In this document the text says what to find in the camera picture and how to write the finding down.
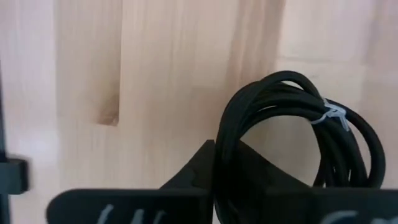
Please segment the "black cable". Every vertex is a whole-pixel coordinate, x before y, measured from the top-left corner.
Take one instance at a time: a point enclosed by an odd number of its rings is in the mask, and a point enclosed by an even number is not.
[[[284,82],[296,83],[300,88]],[[373,128],[360,115],[333,100],[329,103],[346,110],[346,119],[363,135],[371,155],[369,176],[351,131],[342,127],[338,118],[327,118],[313,124],[321,153],[321,162],[314,186],[375,187],[382,184],[386,169],[384,151]],[[329,111],[318,90],[302,74],[291,71],[276,72],[240,89],[229,101],[220,122],[216,151],[217,167],[216,211],[223,224],[237,223],[223,195],[223,179],[232,175],[228,166],[239,139],[257,123],[275,116],[299,116],[315,121]]]

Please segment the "black stand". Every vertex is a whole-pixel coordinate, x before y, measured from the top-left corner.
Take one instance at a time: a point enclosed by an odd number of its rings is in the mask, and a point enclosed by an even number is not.
[[[159,190],[62,193],[50,203],[47,220],[49,224],[211,223],[215,158],[215,144],[207,141]],[[240,223],[371,223],[398,215],[397,191],[312,188],[243,142],[233,158],[234,177],[224,183],[224,191]]]

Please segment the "black plastic part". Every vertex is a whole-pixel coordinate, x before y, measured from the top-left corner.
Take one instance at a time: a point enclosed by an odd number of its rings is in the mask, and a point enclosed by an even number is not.
[[[7,158],[1,85],[0,74],[0,224],[10,224],[9,195],[22,194],[28,189],[28,166],[26,161]]]
[[[0,194],[19,195],[27,191],[27,163],[20,159],[0,162]]]
[[[222,184],[237,223],[337,224],[395,223],[398,191],[359,188],[313,188],[288,175],[243,142],[234,150],[233,175],[214,182],[213,141],[207,141],[186,166],[159,190],[72,190],[53,199],[47,209],[49,224],[131,224],[138,210],[142,223],[211,223],[213,183]],[[108,219],[101,211],[113,205]]]
[[[142,223],[207,224],[213,217],[214,141],[207,141],[192,159],[159,190],[71,190],[54,198],[47,208],[49,224],[99,223],[106,207],[112,210],[99,224],[130,224],[137,211]]]

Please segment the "cable coil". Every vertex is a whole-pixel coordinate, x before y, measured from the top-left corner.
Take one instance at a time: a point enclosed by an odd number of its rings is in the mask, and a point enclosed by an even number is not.
[[[284,82],[293,82],[300,88]],[[330,110],[325,107],[324,100],[307,77],[292,71],[273,73],[240,89],[224,110],[216,139],[222,175],[230,175],[228,165],[232,152],[239,139],[251,127],[275,116],[299,116],[309,121],[319,120]],[[313,186],[379,188],[384,178],[386,161],[377,134],[359,114],[333,100],[326,100],[343,108],[346,111],[345,118],[363,135],[371,155],[371,169],[367,175],[352,131],[342,126],[341,119],[326,118],[312,125],[321,154]],[[224,210],[226,207],[228,203],[225,199],[216,196],[218,214],[220,209]],[[222,223],[233,223],[220,216],[219,219]]]

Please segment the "cable tie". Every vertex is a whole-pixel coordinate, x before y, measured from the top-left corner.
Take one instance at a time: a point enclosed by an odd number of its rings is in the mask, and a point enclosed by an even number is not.
[[[324,113],[321,118],[316,119],[315,121],[310,121],[310,123],[319,124],[326,118],[339,118],[344,130],[349,131],[349,126],[346,119],[346,110],[340,106],[329,103],[326,98],[323,98],[323,102],[325,103],[325,107],[329,108],[329,111]]]

